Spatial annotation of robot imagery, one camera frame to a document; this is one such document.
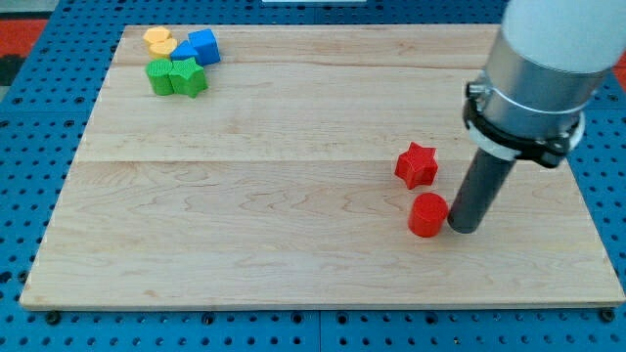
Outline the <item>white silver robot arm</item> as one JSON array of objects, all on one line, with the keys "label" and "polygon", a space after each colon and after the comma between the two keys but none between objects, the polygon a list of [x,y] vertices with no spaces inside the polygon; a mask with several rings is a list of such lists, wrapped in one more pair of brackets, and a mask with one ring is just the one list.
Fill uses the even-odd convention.
[{"label": "white silver robot arm", "polygon": [[554,168],[580,142],[584,109],[625,50],[625,0],[511,0],[464,123],[474,161]]}]

